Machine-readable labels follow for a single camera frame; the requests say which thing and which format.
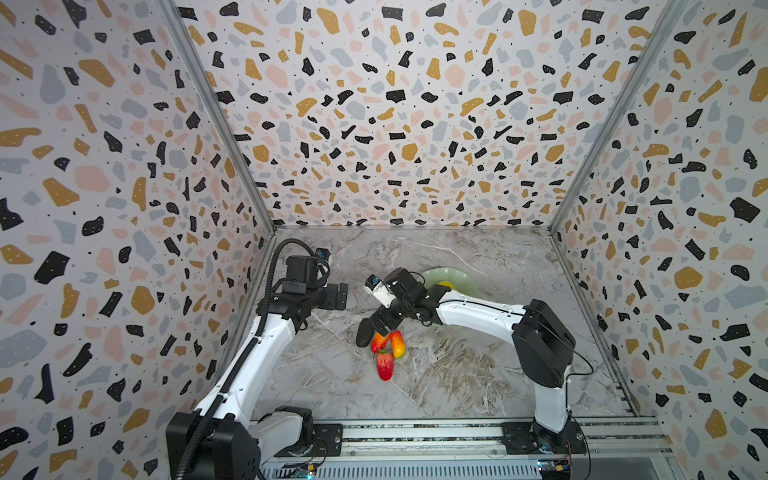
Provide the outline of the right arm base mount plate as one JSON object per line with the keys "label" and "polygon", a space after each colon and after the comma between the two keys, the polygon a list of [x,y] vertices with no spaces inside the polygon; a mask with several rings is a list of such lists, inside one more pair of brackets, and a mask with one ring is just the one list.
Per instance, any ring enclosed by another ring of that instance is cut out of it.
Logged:
{"label": "right arm base mount plate", "polygon": [[508,455],[587,453],[585,436],[571,418],[560,432],[550,431],[535,420],[503,422],[501,432]]}

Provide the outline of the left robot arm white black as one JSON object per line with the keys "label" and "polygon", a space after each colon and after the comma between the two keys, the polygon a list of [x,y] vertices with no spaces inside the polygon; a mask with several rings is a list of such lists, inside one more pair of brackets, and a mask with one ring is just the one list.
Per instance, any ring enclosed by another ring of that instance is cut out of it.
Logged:
{"label": "left robot arm white black", "polygon": [[270,280],[221,379],[192,412],[172,417],[166,427],[172,478],[261,479],[263,464],[275,456],[327,452],[308,408],[282,406],[258,422],[252,417],[277,361],[313,311],[346,306],[347,285],[328,280],[329,258],[319,248],[287,259],[285,276]]}

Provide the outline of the red orange fake mango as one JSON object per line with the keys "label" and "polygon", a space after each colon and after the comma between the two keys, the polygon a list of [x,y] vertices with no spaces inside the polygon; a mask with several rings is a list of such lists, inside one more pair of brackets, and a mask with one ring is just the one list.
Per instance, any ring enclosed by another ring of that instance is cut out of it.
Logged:
{"label": "red orange fake mango", "polygon": [[379,334],[378,332],[375,332],[372,342],[370,344],[371,351],[375,354],[386,352],[389,345],[389,341],[390,341],[389,335],[384,336]]}

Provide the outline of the red fake strawberry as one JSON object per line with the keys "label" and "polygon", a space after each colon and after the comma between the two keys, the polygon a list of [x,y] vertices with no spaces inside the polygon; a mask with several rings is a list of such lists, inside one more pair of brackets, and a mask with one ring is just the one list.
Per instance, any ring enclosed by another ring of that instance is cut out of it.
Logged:
{"label": "red fake strawberry", "polygon": [[389,381],[393,377],[394,357],[391,352],[379,352],[376,356],[376,369],[382,381]]}

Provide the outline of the dark fake avocado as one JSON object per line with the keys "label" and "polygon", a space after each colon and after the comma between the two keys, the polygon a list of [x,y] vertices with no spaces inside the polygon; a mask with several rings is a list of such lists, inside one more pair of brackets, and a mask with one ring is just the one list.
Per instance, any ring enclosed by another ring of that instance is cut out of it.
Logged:
{"label": "dark fake avocado", "polygon": [[363,318],[357,329],[355,344],[358,348],[365,348],[372,342],[376,330],[370,318]]}

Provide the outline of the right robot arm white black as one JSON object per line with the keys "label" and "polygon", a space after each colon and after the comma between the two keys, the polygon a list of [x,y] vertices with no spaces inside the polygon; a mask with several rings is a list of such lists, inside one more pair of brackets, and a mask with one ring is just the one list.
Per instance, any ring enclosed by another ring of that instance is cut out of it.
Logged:
{"label": "right robot arm white black", "polygon": [[365,318],[358,339],[392,335],[405,319],[424,325],[468,328],[512,345],[525,376],[534,384],[535,412],[525,433],[507,441],[523,451],[556,452],[566,447],[570,421],[567,384],[576,341],[548,304],[512,305],[471,297],[445,285],[430,287],[404,268],[385,279],[375,275],[365,290],[379,302]]}

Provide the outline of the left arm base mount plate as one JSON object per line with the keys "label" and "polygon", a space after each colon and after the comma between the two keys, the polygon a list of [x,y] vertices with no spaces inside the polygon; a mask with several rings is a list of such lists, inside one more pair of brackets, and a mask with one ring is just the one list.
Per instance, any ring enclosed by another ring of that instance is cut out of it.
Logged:
{"label": "left arm base mount plate", "polygon": [[341,455],[344,432],[342,423],[315,423],[310,433],[301,427],[297,430],[298,436],[291,445],[287,444],[291,436],[283,437],[282,431],[292,430],[279,427],[276,432],[257,435],[262,463],[273,458],[303,458],[313,455],[333,458]]}

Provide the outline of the orange yellow fake mango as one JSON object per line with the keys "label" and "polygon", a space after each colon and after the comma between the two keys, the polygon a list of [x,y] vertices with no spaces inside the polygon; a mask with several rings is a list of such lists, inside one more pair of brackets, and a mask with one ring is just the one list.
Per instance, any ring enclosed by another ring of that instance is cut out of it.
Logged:
{"label": "orange yellow fake mango", "polygon": [[400,331],[394,331],[390,334],[390,344],[395,359],[400,359],[406,354],[406,343]]}

